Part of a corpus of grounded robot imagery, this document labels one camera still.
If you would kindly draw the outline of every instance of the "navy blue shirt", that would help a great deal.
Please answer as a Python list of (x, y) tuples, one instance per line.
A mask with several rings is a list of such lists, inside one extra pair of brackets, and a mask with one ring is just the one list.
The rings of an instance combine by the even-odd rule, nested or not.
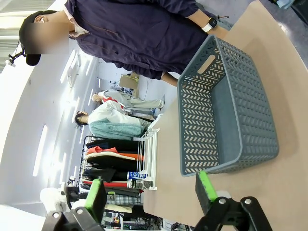
[(207, 37), (187, 19), (198, 10), (195, 0), (68, 0), (65, 6), (89, 31), (71, 38), (85, 53), (149, 78), (181, 74)]

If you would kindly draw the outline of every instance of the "basket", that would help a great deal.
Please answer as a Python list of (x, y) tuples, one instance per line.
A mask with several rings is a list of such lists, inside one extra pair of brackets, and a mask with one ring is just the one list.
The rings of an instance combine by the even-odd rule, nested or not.
[(228, 173), (277, 156), (273, 117), (251, 57), (208, 36), (178, 81), (180, 170)]

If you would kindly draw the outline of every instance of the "person in white shirt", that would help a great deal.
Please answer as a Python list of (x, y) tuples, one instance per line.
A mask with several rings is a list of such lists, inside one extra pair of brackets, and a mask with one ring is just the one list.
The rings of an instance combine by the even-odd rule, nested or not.
[(115, 101), (106, 101), (96, 108), (90, 115), (87, 112), (79, 111), (75, 116), (75, 122), (78, 126), (88, 125), (103, 119), (108, 119), (110, 123), (140, 125), (143, 126), (145, 130), (147, 130), (151, 124), (143, 119), (126, 115), (121, 105)]
[(122, 106), (126, 108), (131, 108), (135, 110), (140, 110), (146, 108), (147, 110), (150, 110), (152, 108), (163, 108), (164, 107), (164, 101), (162, 100), (141, 100), (131, 97), (128, 94), (118, 92), (116, 90), (105, 90), (102, 92), (99, 92), (97, 94), (94, 94), (92, 96), (92, 100), (94, 102), (105, 102), (109, 98), (112, 98), (113, 100), (116, 100), (118, 103), (120, 103)]

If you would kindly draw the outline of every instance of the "wristwatch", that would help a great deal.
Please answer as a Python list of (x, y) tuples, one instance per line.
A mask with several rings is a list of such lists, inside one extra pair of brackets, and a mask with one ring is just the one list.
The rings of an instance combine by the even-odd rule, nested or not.
[(210, 31), (211, 29), (217, 26), (217, 20), (215, 18), (210, 18), (205, 27), (202, 28), (205, 32)]

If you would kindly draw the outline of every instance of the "blue can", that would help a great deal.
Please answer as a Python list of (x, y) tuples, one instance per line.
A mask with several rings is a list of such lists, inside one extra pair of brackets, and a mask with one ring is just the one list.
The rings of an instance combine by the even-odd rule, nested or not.
[(133, 179), (133, 180), (143, 180), (147, 178), (148, 174), (140, 173), (140, 172), (128, 172), (127, 173), (127, 179)]

